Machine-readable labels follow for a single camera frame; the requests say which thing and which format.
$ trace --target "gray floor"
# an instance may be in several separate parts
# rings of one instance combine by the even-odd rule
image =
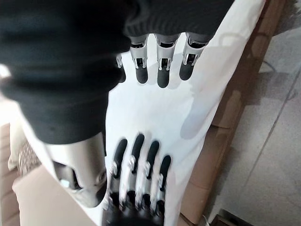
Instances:
[[[301,0],[277,32],[206,210],[254,226],[301,225]]]

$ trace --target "white cloth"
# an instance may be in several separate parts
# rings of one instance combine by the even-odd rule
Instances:
[[[179,78],[182,50],[186,40],[184,34],[176,44],[170,82],[165,89],[159,88],[156,83],[157,54],[153,35],[148,39],[149,80],[146,84],[139,84],[136,80],[130,53],[122,55],[127,79],[112,90],[109,96],[106,167],[111,167],[115,148],[122,137],[128,139],[124,160],[128,159],[139,132],[146,138],[141,161],[146,159],[151,141],[159,140],[160,150],[154,172],[158,173],[160,162],[166,154],[172,156],[167,179],[166,226],[176,225],[182,196],[202,149],[204,137],[264,2],[236,0],[233,3],[216,35],[197,61],[193,75],[188,81]],[[50,169],[44,147],[28,124],[25,126],[25,134],[41,162]],[[102,204],[92,209],[82,208],[97,225],[100,225]]]

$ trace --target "black fingertip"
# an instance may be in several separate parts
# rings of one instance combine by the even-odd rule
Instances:
[[[161,88],[165,88],[169,83],[169,71],[166,69],[158,70],[157,81]]]
[[[123,155],[124,155],[126,148],[127,148],[127,140],[122,139],[119,142],[118,147],[115,152],[115,155],[114,155],[114,162],[117,164],[117,174],[115,176],[116,178],[118,178],[120,176],[121,164],[122,164]]]
[[[155,158],[158,153],[159,146],[160,146],[159,142],[157,140],[155,140],[154,142],[152,142],[149,153],[147,154],[146,161],[150,163],[150,171],[149,171],[149,174],[147,175],[147,179],[151,179],[151,175],[152,175],[152,171],[153,171],[153,167],[154,167],[154,163],[155,163]]]
[[[167,173],[168,173],[170,163],[171,163],[171,157],[169,155],[165,156],[160,168],[160,174],[163,175],[163,183],[162,183],[162,187],[160,188],[161,191],[165,190],[166,178],[167,178]]]
[[[140,82],[141,84],[146,83],[148,79],[147,68],[139,67],[138,69],[136,69],[136,76],[138,82]]]
[[[119,83],[123,83],[123,82],[125,82],[127,76],[126,76],[126,72],[124,70],[124,67],[121,67],[120,70],[121,70],[121,78],[119,80]]]
[[[152,144],[150,146],[150,150],[149,150],[149,153],[147,155],[146,161],[148,161],[151,166],[154,165],[155,158],[156,158],[157,152],[159,150],[159,146],[160,146],[160,144],[157,140],[152,142]]]
[[[192,66],[191,64],[184,65],[182,63],[181,68],[180,68],[180,78],[183,81],[186,81],[191,77],[192,72],[193,72],[193,67],[194,66]]]
[[[137,172],[138,160],[139,160],[140,151],[141,151],[143,142],[144,142],[144,135],[140,133],[137,136],[137,138],[135,140],[135,143],[134,143],[134,146],[133,146],[132,155],[135,157],[136,162],[135,162],[134,169],[133,169],[132,173]]]

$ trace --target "beige fabric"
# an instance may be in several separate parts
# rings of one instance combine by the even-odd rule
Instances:
[[[0,127],[0,210],[2,226],[20,226],[19,206],[12,184],[17,170],[9,171],[9,125]]]
[[[23,132],[21,120],[17,118],[10,124],[10,151],[11,155],[8,161],[10,170],[16,168],[19,162],[19,153],[21,148],[26,144],[27,139]]]
[[[43,166],[16,180],[13,190],[22,226],[95,226]]]

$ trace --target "robotic finger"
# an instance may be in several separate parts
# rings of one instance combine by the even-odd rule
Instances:
[[[126,140],[122,140],[115,153],[111,170],[111,182],[107,191],[106,205],[103,210],[102,226],[163,226],[165,213],[166,178],[171,157],[165,156],[160,167],[159,175],[153,173],[155,158],[159,149],[159,142],[153,141],[143,164],[143,182],[140,192],[136,192],[138,159],[143,145],[144,135],[136,138],[132,154],[128,163],[126,175],[127,194],[119,198],[120,175],[122,172],[121,159],[126,147]],[[152,179],[157,184],[156,192],[151,197]]]

